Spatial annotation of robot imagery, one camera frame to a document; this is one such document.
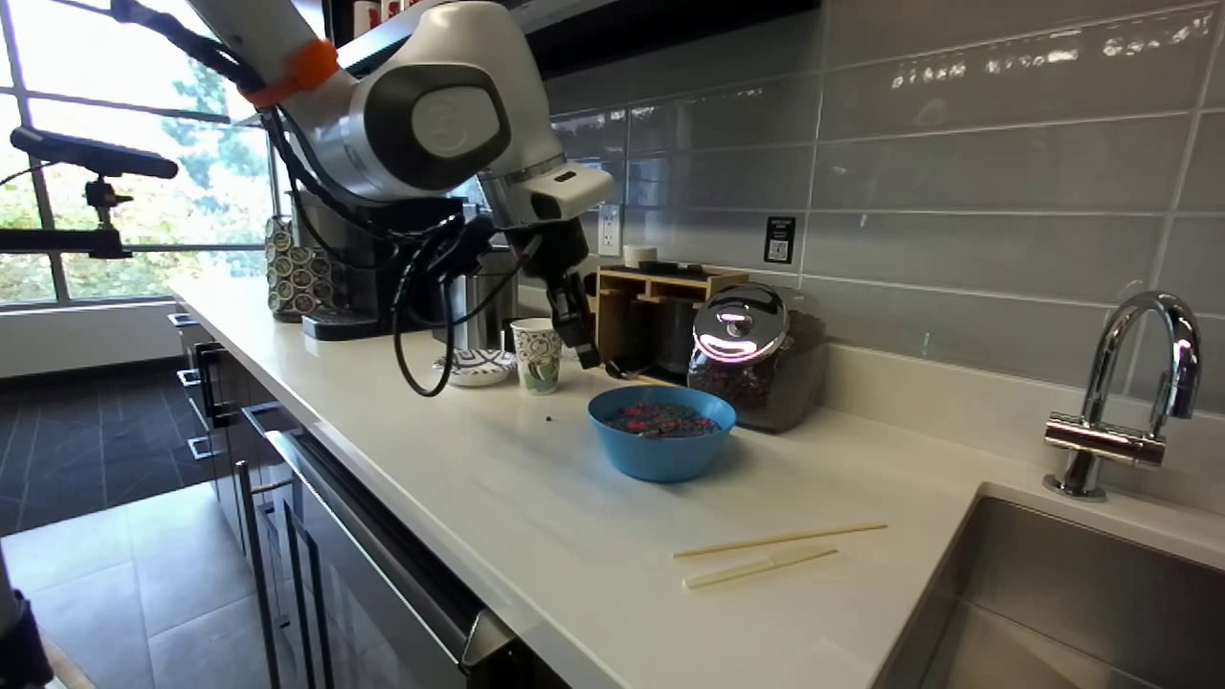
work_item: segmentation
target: wooden chopstick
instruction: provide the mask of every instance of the wooden chopstick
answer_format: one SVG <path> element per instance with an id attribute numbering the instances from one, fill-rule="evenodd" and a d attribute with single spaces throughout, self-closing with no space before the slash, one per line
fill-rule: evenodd
<path id="1" fill-rule="evenodd" d="M 694 576 L 694 579 L 684 579 L 684 589 L 707 589 L 707 585 L 755 579 L 755 576 L 765 576 L 765 570 L 782 570 L 782 566 L 827 558 L 827 557 L 834 557 L 834 551 L 839 551 L 839 548 L 792 548 L 792 551 L 778 551 L 778 557 L 765 557 L 765 558 L 749 558 L 749 562 L 735 562 L 735 566 L 721 566 L 721 570 Z"/>
<path id="2" fill-rule="evenodd" d="M 817 528 L 817 531 L 782 531 L 782 538 L 765 538 L 765 539 L 731 539 L 731 543 L 690 548 L 690 551 L 675 551 L 675 558 L 703 558 L 703 557 L 721 557 L 721 551 L 748 551 L 748 548 L 773 548 L 773 543 L 848 538 L 848 531 L 880 531 L 880 528 L 888 528 L 888 525 L 884 520 L 870 520 L 870 525 L 843 525 L 843 528 Z"/>

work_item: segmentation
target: gray tile backsplash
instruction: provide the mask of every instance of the gray tile backsplash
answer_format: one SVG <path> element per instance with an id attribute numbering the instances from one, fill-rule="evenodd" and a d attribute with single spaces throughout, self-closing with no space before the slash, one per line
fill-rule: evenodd
<path id="1" fill-rule="evenodd" d="M 839 340 L 1081 389 L 1109 306 L 1166 289 L 1225 380 L 1220 13 L 824 0 L 547 89 L 625 242 L 796 284 Z M 765 214 L 801 219 L 792 263 Z"/>

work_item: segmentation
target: white countertop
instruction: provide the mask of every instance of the white countertop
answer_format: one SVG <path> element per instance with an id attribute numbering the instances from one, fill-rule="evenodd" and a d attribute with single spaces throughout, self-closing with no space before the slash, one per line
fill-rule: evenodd
<path id="1" fill-rule="evenodd" d="M 602 372 L 572 367 L 552 400 L 416 400 L 385 339 L 306 340 L 249 289 L 178 295 L 572 685 L 870 685 L 982 489 L 1225 566 L 1220 519 L 1063 502 L 1033 463 L 839 409 L 782 438 L 735 428 L 700 484 L 635 484 L 586 423 L 614 389 Z M 409 339 L 409 357 L 432 377 L 440 344 Z M 888 528 L 765 579 L 681 585 L 741 558 L 677 562 L 681 548 L 856 520 Z"/>

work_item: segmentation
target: stainless steel sink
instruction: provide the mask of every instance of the stainless steel sink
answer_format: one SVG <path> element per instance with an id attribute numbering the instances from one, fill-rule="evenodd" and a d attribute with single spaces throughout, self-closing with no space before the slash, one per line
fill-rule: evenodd
<path id="1" fill-rule="evenodd" d="M 982 497 L 880 689 L 1225 689 L 1225 576 Z"/>

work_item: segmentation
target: chrome faucet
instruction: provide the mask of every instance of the chrome faucet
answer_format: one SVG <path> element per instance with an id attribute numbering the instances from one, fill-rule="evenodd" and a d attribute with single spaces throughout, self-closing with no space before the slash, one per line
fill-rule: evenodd
<path id="1" fill-rule="evenodd" d="M 1158 377 L 1150 428 L 1115 428 L 1105 427 L 1105 394 L 1119 363 L 1119 350 L 1129 339 L 1129 329 L 1142 321 L 1142 313 L 1157 313 L 1166 332 L 1166 372 Z M 1189 418 L 1194 409 L 1194 389 L 1197 389 L 1197 321 L 1189 306 L 1162 290 L 1142 290 L 1125 299 L 1101 339 L 1099 352 L 1088 377 L 1081 418 L 1051 413 L 1045 423 L 1045 440 L 1072 451 L 1072 463 L 1063 474 L 1047 474 L 1045 488 L 1072 496 L 1072 497 L 1101 497 L 1096 488 L 1096 463 L 1099 461 L 1121 461 L 1121 463 L 1158 463 L 1162 461 L 1162 423 L 1166 418 Z"/>

